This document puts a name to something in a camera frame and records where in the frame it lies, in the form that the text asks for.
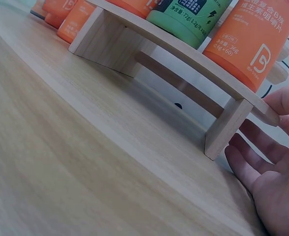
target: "light wood surface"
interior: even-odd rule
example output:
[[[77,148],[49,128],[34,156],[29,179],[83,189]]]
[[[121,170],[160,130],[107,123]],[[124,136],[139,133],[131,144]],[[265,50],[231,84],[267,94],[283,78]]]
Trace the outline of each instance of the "light wood surface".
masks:
[[[0,1],[0,236],[261,235],[204,131]]]
[[[252,109],[253,105],[245,99],[229,100],[222,115],[206,133],[204,153],[207,157],[212,160],[217,158],[226,146],[226,141],[233,137]]]
[[[141,65],[134,60],[141,50],[149,55],[156,44],[126,28],[117,18],[96,7],[69,51],[128,76],[135,77]]]
[[[171,36],[164,30],[154,26],[150,22],[127,12],[109,2],[103,0],[88,0],[90,3],[99,6],[117,17],[126,27],[151,40],[174,56],[194,68],[211,82],[232,96],[235,100],[246,99],[253,106],[253,114],[261,118],[263,122],[277,126],[279,115],[273,111],[260,97],[254,94],[249,88],[231,76],[223,68],[212,62],[206,56],[194,50],[188,44]]]

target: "orange bottle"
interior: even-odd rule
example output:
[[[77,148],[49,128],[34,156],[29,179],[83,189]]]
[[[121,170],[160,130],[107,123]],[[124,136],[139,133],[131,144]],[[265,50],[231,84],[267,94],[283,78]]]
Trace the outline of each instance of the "orange bottle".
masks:
[[[159,0],[107,0],[139,17],[146,18]]]
[[[42,9],[64,20],[75,4],[76,0],[46,0]]]
[[[59,28],[57,35],[68,43],[72,43],[95,7],[84,0],[79,0]]]
[[[59,29],[59,27],[61,26],[62,22],[63,22],[63,18],[60,18],[58,16],[54,16],[51,13],[48,13],[46,18],[45,18],[45,22],[53,27],[55,27],[56,29]]]
[[[35,5],[31,8],[31,14],[41,18],[41,19],[45,19],[45,17],[47,16],[47,12],[45,12],[42,9],[42,5],[45,2],[45,0],[37,0]]]
[[[289,36],[289,0],[239,0],[203,54],[257,92]]]

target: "wooden riser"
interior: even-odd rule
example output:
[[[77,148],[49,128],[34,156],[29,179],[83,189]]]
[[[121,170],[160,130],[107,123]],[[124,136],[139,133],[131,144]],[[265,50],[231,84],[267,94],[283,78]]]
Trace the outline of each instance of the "wooden riser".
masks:
[[[159,75],[217,118],[206,134],[205,154],[216,159],[250,112],[263,122],[277,126],[279,115],[249,88],[203,54],[171,34],[124,9],[103,0],[96,5],[69,50],[111,69],[134,77],[141,66]],[[231,96],[222,108],[197,88],[150,57],[159,45],[191,66]],[[275,65],[276,74],[281,67]]]

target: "hand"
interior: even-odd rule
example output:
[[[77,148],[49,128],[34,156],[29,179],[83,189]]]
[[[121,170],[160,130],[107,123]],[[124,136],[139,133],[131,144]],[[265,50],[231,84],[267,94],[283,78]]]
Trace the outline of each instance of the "hand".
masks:
[[[280,127],[289,135],[289,88],[265,98],[279,115]],[[225,149],[228,163],[238,179],[253,195],[257,213],[273,235],[289,236],[289,148],[280,145],[251,121],[240,131],[271,163],[262,159],[239,135]]]

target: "wooden table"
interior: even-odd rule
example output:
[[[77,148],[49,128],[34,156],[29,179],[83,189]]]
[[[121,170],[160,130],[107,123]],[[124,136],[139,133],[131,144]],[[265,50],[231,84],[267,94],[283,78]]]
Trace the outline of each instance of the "wooden table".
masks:
[[[260,235],[204,130],[0,1],[0,235]]]

